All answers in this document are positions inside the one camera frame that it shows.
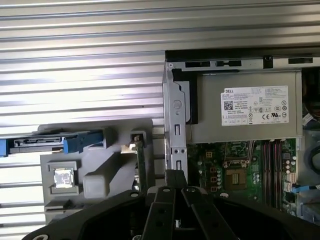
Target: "green circuit board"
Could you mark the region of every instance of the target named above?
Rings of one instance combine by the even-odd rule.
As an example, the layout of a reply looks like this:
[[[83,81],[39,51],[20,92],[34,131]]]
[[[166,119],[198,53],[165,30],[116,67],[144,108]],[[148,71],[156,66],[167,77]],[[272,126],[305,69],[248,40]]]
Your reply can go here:
[[[296,140],[289,139],[282,145],[282,210],[294,216],[297,213],[297,196],[291,190],[297,183],[296,161]]]
[[[296,174],[295,139],[189,144],[187,153],[192,183],[208,193],[232,193],[295,212],[289,189]]]
[[[189,165],[198,185],[212,194],[234,193],[262,201],[261,147],[253,141],[189,144]]]

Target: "qr code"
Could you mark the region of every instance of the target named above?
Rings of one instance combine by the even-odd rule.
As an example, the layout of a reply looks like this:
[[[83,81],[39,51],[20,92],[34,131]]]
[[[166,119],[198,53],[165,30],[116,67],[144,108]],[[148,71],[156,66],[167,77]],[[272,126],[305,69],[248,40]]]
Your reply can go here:
[[[225,101],[224,102],[224,110],[233,110],[234,109],[234,102],[233,101]]]

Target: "cable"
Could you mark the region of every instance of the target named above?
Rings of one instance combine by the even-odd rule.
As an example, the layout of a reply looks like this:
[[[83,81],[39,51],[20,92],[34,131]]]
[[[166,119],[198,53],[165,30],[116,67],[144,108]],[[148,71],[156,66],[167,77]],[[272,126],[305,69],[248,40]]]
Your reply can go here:
[[[320,143],[308,148],[304,153],[304,162],[307,163],[312,171],[320,175],[320,169],[316,168],[313,162],[315,155],[320,154]]]

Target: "ram slot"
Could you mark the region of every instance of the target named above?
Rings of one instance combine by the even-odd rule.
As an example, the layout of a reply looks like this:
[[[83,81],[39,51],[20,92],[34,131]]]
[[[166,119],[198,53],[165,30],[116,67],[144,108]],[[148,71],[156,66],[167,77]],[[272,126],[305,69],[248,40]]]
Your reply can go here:
[[[282,141],[278,141],[277,143],[277,159],[278,159],[278,163],[277,163],[277,167],[278,167],[278,209],[282,208]]]
[[[279,155],[278,155],[278,144],[276,141],[272,143],[272,150],[273,150],[273,192],[274,192],[274,208],[279,209],[279,179],[278,179],[278,162],[279,162]]]
[[[268,167],[268,191],[269,191],[269,205],[274,207],[274,176],[273,176],[273,168],[274,168],[274,161],[273,161],[273,149],[272,144],[267,142],[267,167]]]
[[[264,202],[271,205],[271,162],[270,162],[270,143],[265,142],[262,146],[263,159],[263,196]]]

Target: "power supply label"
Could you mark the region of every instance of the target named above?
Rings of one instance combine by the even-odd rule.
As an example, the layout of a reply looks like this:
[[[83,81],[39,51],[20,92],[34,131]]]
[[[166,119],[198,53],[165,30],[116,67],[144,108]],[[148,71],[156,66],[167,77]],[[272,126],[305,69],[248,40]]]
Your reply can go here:
[[[288,86],[225,88],[221,122],[222,126],[288,123]]]

